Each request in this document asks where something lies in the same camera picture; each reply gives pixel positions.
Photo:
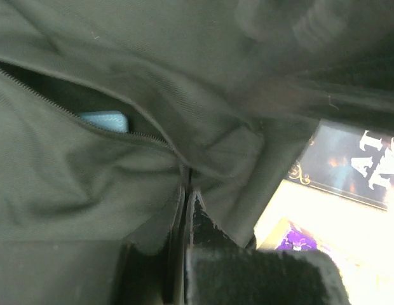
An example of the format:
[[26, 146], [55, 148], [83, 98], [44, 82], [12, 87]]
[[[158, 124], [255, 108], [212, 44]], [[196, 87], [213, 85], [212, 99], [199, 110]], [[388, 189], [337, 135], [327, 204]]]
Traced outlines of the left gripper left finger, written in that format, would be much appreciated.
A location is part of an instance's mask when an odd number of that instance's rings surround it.
[[0, 304], [171, 304], [185, 190], [122, 240], [0, 242]]

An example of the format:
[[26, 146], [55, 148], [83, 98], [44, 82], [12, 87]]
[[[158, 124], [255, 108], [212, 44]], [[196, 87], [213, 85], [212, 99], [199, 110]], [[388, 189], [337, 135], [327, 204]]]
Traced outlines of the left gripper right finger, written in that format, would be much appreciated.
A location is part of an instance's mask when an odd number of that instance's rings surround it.
[[199, 191], [187, 204], [184, 304], [348, 304], [338, 268], [318, 251], [236, 245], [207, 215]]

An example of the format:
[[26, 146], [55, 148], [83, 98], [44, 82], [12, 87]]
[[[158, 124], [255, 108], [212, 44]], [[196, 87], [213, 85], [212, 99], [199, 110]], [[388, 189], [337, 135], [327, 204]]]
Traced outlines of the blue leather wallet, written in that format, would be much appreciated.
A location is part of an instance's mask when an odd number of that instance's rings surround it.
[[79, 114], [79, 117], [104, 130], [118, 133], [128, 132], [128, 120], [126, 116], [119, 111], [83, 112]]

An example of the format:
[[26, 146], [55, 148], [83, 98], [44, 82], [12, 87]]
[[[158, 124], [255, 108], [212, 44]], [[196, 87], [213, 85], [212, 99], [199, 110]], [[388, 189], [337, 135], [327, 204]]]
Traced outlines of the black student backpack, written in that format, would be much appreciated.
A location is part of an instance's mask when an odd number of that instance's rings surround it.
[[394, 132], [394, 1], [0, 1], [0, 241], [127, 238], [191, 184], [245, 246], [320, 119]]

